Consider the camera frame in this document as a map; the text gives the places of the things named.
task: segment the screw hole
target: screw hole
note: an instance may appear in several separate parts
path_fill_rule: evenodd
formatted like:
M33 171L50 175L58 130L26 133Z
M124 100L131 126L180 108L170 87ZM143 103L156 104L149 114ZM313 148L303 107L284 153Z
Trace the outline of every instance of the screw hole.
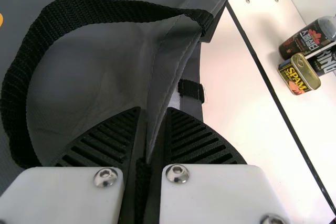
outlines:
M176 174L181 174L183 172L183 170L179 166L175 166L175 167L173 167L173 172L176 173Z
M99 174L100 177L102 178L106 178L108 176L110 176L110 172L108 170L103 170L100 174Z

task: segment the yellow spam label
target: yellow spam label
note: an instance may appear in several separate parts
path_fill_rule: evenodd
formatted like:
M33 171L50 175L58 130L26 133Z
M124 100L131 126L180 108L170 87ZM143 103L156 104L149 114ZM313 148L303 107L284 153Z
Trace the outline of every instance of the yellow spam label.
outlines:
M293 94L299 95L311 90L293 67L290 59L279 65L278 72Z

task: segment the gray fabric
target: gray fabric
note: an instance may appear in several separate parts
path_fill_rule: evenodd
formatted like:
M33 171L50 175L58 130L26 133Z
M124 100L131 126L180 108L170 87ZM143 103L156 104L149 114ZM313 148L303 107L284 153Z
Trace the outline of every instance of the gray fabric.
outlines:
M0 80L41 9L53 0L0 0ZM213 15L226 0L143 0ZM148 24L100 24L73 31L47 51L34 72L27 99L27 123L43 164L97 123L133 106L147 111L147 153L153 150L166 107L201 31L179 16ZM13 179L6 167L7 136L1 126L0 192Z
M197 43L182 74L182 79L199 83L201 43ZM202 102L188 96L181 97L180 108L185 113L203 121Z

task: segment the black cable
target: black cable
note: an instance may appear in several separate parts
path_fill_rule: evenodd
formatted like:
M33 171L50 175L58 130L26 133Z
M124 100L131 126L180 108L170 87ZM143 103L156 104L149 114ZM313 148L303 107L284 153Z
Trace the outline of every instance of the black cable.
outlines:
M310 172L312 173L313 177L315 178L316 183L320 187L320 190L321 190L323 196L325 197L326 201L328 202L331 210L336 215L335 205L332 202L332 200L331 200L331 198L330 198L330 196L329 196L329 194L327 192L327 189L325 188L322 180L320 179L320 176L318 175L317 171L315 170L315 168L314 168L314 166L313 166L313 164L312 164L312 162L311 162L311 160L310 160L310 158L309 158L306 150L304 149L304 147L303 147L303 145L302 145L302 143L301 143L301 141L299 139L299 136L295 132L293 125L291 124L291 122L290 122L290 120L289 120L289 118L288 118L285 110L283 109L283 107L281 105L281 102L280 102L277 94L275 93L274 88L273 88L273 86L272 86L272 84L271 84L271 82L270 82L270 80L269 80L269 78L268 78L268 76L267 76L267 74L266 74L263 66L261 65L261 63L260 63L260 61L258 59L258 56L257 56L256 52L253 49L253 46L251 45L251 43L250 43L250 41L249 41L249 39L248 39L245 31L241 27L241 24L239 23L239 20L238 20L237 16L235 15L235 13L234 13L232 7L230 6L229 2L227 2L226 8L229 11L229 13L231 15L231 18L234 21L236 27L238 28L238 31L239 31L241 37L243 38L243 40L244 40L244 42L245 42L248 50L250 51L250 54L251 54L252 58L254 59L254 62L257 65L257 67L259 69L259 72L260 72L260 74L261 74L261 76L262 76L262 78L263 78L263 80L264 80L264 82L265 82L265 84L266 84L269 92L271 93L271 96L272 96L272 98L273 98L276 106L278 107L278 110L279 110L279 112L280 112L283 120L285 121L285 123L286 123L286 125L287 125L287 127L288 127L288 129L290 131L290 133L292 134L292 137L294 138L294 140L296 142L296 145L298 146L298 148L299 148L299 150L300 150L300 152L301 152L301 154L302 154L302 156L304 158L304 161L306 161L306 163L307 163L307 165L308 165L308 167L310 169Z

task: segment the stitched seam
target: stitched seam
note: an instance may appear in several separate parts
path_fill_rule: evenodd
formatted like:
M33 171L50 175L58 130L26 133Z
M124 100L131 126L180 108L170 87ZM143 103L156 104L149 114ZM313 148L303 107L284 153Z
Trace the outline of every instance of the stitched seam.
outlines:
M211 10L211 12L217 7L218 4L219 4L219 3L217 3L217 4L214 6L214 8ZM194 39L195 39L195 37L196 37L197 34L198 34L198 32L196 31L196 32L195 32L195 35L194 35L194 37L193 37L193 39L190 41L189 45L187 46L186 50L184 51L183 56L184 56L185 53L188 51L190 45L191 45L192 42L194 41ZM171 82L171 84L170 84L170 88L168 89L168 92L165 94L165 98L164 98L164 100L163 100L163 103L161 104L160 111L159 111L159 113L157 114L156 119L155 119L156 125L155 125L154 130L153 130L153 132L152 132L152 134L151 134L151 137L150 137L150 144L149 144L148 158L146 157L146 160L148 161L148 163L149 163L149 161L151 160L152 152L153 152L153 149L154 149L154 146L152 147L152 142L153 142L154 133L157 131L158 125L161 126L161 123L158 124L158 123L157 123L157 122L158 122L157 120L158 120L158 118L159 118L159 115L162 113L163 105L166 103L166 100L167 100L167 94L169 94L169 92L171 91L172 84L174 83L174 81L175 81L175 79L176 79L176 73L177 73L177 71L178 71L178 69L179 69L179 67L180 67L180 65L181 65L183 56L180 58L180 61L179 61L178 66L177 66L177 69L176 69L176 71L175 71L175 76L174 76L174 78L173 78L173 80L172 80L172 82Z
M185 53L188 51L190 45L191 45L192 42L194 41L194 39L195 39L195 37L197 36L197 34L199 34L199 31L196 31L196 32L195 32L195 35L193 36L193 39L190 41L189 45L187 46L186 51L184 52L183 56L184 56ZM153 131L153 133L152 133L152 135L151 135L151 138L150 138L151 141L150 141L150 145L149 145L149 147L150 147L150 149L149 149L149 156L150 156L150 157L151 157L151 155L152 155L152 151L153 151L153 149L154 149L154 146L152 147L153 136L154 136L154 133L156 132L156 129L158 128L158 125L159 125L159 124L157 123L157 122L158 122L157 120L158 120L158 118L159 118L159 115L162 113L163 105L166 103L166 100L167 100L167 94L170 92L170 90L171 90L171 88L172 88L172 84L173 84L173 82L175 81L176 73L177 73L178 69L180 68L180 65L181 65L183 56L181 57L181 59L180 59L180 61L179 61L179 63L178 63L177 69L176 69L176 71L175 71L175 77L173 78L173 81L172 81L171 84L170 84L170 88L168 89L168 92L167 92L166 95L165 95L164 101L163 101L163 103L161 104L160 111L159 111L159 113L157 114L156 119L155 119L156 125L155 125L155 127L154 127L154 131Z
M188 5L189 5L190 2L191 2L191 0L188 1L188 3L186 4L185 8L188 7ZM166 38L166 36L168 35L168 33L169 33L169 32L171 31L171 29L175 26L175 24L177 23L177 21L179 20L180 17L181 17L181 15L178 17L178 19L177 19L176 22L173 24L173 26L169 29L169 31L165 34L164 38L162 39L162 41L161 41L161 43L160 43L160 45L159 45L159 48L160 48L162 42L165 40L165 38ZM158 48L158 50L156 51L155 56L154 56L154 59L153 59L152 71L151 71L151 75L150 75L150 76L151 76L151 80L150 80L150 84L149 84L149 86L148 86L148 90L147 90L147 100L148 100L149 89L150 89L150 86L151 86L151 84L152 84L152 79L153 79L152 76L153 76L153 69L154 69L155 57L156 57L157 52L159 51L159 48ZM178 67L177 67L176 71L179 69L179 66L180 66L180 63L181 63L182 58L183 58L183 56L181 57L180 62L178 63ZM163 104L166 102L166 99L167 99L166 96L167 96L167 95L164 96L163 103L162 103L162 105L161 105L159 114L161 113L161 110L162 110L162 108L163 108ZM153 142L154 132L156 131L156 128L157 128L157 126L158 126L157 119L158 119L158 117L159 117L159 114L156 116L156 119L155 119L156 124L154 125L153 132L152 132L152 134L151 134L151 137L149 138L149 139L150 139L150 142L149 142L150 150L151 150L151 145L152 145L152 142Z
M188 3L186 4L185 8L188 7L189 3L190 3L191 0L188 1ZM151 69L151 74L150 74L150 81L149 81L149 85L148 85L148 88L147 88L147 100L148 100L148 93L149 93L149 89L151 87L151 84L152 84L152 80L153 80L153 69L154 69L154 65L155 65L155 59L156 59L156 55L158 54L157 52L159 52L160 48L161 48L161 45L162 43L165 41L167 35L169 34L169 32L171 31L171 29L173 29L173 27L176 25L176 23L178 22L178 20L181 18L182 15L180 15L175 23L172 25L172 27L166 32L166 34L163 36L163 39L161 40L155 54L154 54L154 58L153 58L153 64L152 64L152 69Z

